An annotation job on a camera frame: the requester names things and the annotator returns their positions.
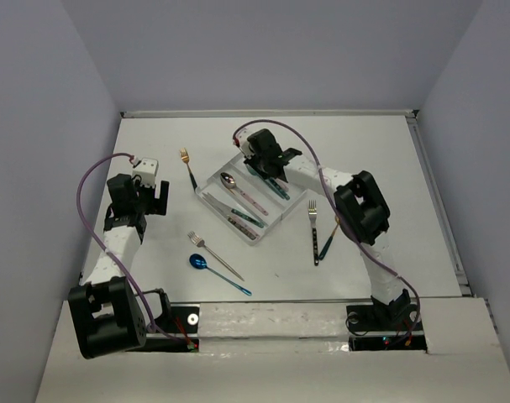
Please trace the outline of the pink handled fork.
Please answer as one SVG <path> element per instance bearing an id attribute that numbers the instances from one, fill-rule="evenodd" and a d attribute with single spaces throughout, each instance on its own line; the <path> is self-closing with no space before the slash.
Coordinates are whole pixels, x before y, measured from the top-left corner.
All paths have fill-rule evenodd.
<path id="1" fill-rule="evenodd" d="M 289 192 L 289 188 L 288 188 L 286 182 L 284 182 L 284 181 L 282 181 L 282 180 L 280 180 L 278 178 L 275 178 L 275 181 L 283 189 L 283 191 Z"/>

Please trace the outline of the pink handled spoon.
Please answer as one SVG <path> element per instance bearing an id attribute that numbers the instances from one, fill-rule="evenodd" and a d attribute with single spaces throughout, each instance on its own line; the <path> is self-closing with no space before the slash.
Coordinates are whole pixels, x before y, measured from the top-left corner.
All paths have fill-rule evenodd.
<path id="1" fill-rule="evenodd" d="M 269 212 L 260 205 L 255 199 L 253 199 L 248 193 L 243 191 L 237 184 L 235 178 L 231 176 L 231 174 L 227 172 L 221 172 L 219 174 L 220 180 L 222 184 L 231 192 L 238 193 L 241 197 L 243 197 L 250 205 L 252 205 L 258 212 L 262 213 L 264 216 L 268 216 Z"/>

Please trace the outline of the teal handled knife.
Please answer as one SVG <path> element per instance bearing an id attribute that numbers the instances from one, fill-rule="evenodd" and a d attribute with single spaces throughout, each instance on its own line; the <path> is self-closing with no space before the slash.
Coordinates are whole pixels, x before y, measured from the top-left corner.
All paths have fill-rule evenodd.
<path id="1" fill-rule="evenodd" d="M 240 218 L 244 219 L 246 222 L 250 222 L 250 223 L 252 223 L 252 224 L 256 225 L 256 227 L 258 227 L 258 228 L 263 228 L 263 227 L 265 226 L 263 222 L 261 222 L 261 221 L 259 221 L 259 220 L 255 219 L 255 218 L 253 218 L 253 217 L 251 217 L 251 216 L 249 216 L 249 215 L 247 215 L 247 214 L 243 213 L 243 212 L 242 212 L 242 211 L 240 211 L 240 210 L 237 210 L 237 209 L 235 209 L 235 208 L 231 208 L 231 209 L 230 209 L 230 212 L 231 212 L 232 214 L 234 214 L 234 215 L 236 215 L 236 216 L 238 216 L 238 217 L 240 217 Z"/>

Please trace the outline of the dark marbled handled knife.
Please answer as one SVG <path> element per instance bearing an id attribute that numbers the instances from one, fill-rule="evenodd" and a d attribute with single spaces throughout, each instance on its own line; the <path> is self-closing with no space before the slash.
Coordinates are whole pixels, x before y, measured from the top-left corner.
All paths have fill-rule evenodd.
<path id="1" fill-rule="evenodd" d="M 242 223 L 234 220 L 231 216 L 227 216 L 227 222 L 230 223 L 234 228 L 239 230 L 244 236 L 250 240 L 256 240 L 259 236 L 257 233 L 251 231 L 248 227 Z"/>

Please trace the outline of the teal slim fork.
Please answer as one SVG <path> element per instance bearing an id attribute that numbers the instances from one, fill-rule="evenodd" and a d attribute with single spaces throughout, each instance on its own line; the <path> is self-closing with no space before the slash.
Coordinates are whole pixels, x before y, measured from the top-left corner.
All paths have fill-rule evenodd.
<path id="1" fill-rule="evenodd" d="M 249 173 L 251 173 L 252 175 L 259 176 L 258 172 L 255 169 L 253 169 L 250 165 L 246 165 L 245 167 L 247 171 L 249 171 Z"/>

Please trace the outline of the pink handled knife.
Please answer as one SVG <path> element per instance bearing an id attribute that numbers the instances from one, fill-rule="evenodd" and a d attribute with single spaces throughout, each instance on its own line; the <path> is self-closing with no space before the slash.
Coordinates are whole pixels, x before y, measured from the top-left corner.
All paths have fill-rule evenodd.
<path id="1" fill-rule="evenodd" d="M 202 198 L 204 200 L 206 200 L 211 206 L 215 207 L 217 210 L 219 210 L 219 211 L 221 211 L 223 213 L 229 214 L 233 210 L 232 207 L 230 207 L 230 206 L 226 205 L 225 203 L 219 201 L 217 198 L 215 198 L 214 196 L 212 196 L 209 193 L 203 192 L 202 193 Z"/>

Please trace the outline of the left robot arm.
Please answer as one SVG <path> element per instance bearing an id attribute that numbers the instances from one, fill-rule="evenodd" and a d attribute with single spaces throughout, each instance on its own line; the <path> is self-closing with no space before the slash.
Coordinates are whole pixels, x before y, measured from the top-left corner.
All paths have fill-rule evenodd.
<path id="1" fill-rule="evenodd" d="M 107 180 L 111 203 L 103 236 L 94 235 L 101 249 L 82 285 L 71 288 L 68 303 L 81 355 L 94 359 L 145 344 L 147 326 L 155 332 L 171 324 L 171 310 L 159 302 L 144 311 L 142 294 L 132 285 L 129 270 L 143 243 L 148 215 L 166 215 L 169 183 L 156 182 L 157 165 L 135 168 Z"/>

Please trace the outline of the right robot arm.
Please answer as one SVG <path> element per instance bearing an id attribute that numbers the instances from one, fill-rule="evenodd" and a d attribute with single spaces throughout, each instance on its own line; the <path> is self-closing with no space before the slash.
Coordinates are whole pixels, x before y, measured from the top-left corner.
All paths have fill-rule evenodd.
<path id="1" fill-rule="evenodd" d="M 372 318 L 383 329 L 395 327 L 410 304 L 402 278 L 394 269 L 388 237 L 390 210 L 368 171 L 350 174 L 324 168 L 293 148 L 282 149 L 271 131 L 233 135 L 244 163 L 265 179 L 279 179 L 328 196 L 346 236 L 359 244 L 371 283 Z"/>

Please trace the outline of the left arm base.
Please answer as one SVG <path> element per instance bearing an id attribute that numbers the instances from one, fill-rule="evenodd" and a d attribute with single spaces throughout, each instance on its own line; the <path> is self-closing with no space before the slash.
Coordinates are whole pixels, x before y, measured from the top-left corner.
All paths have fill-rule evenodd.
<path id="1" fill-rule="evenodd" d="M 198 325 L 200 306 L 171 303 L 163 289 L 143 292 L 148 302 L 159 302 L 160 309 L 153 311 L 155 323 L 171 338 L 161 332 L 148 334 L 144 345 L 132 348 L 130 353 L 198 353 Z"/>

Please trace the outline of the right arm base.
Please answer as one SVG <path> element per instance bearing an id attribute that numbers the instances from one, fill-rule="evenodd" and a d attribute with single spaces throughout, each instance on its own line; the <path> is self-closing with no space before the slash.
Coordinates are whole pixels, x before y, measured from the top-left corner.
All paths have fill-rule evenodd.
<path id="1" fill-rule="evenodd" d="M 418 322 L 412 330 L 416 305 L 407 307 L 395 322 L 382 322 L 376 317 L 373 305 L 346 307 L 345 326 L 352 352 L 424 351 L 428 350 L 423 324 Z"/>

